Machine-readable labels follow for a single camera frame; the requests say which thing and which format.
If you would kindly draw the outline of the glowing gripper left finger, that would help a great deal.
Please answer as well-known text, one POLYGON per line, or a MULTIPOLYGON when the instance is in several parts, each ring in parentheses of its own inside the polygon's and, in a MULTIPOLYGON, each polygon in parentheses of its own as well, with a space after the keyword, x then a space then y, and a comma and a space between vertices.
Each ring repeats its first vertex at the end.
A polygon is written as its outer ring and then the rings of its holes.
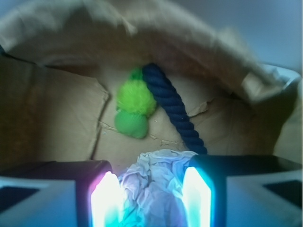
POLYGON ((30 162, 0 174, 3 227, 117 227, 120 205, 106 160, 30 162))

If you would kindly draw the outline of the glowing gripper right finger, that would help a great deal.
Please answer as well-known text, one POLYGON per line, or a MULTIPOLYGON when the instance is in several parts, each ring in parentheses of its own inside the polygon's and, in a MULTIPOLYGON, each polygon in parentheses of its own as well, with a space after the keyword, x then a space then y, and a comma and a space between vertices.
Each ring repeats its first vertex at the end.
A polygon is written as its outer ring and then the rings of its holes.
POLYGON ((281 157, 195 155, 182 193, 189 227, 303 224, 303 167, 281 157))

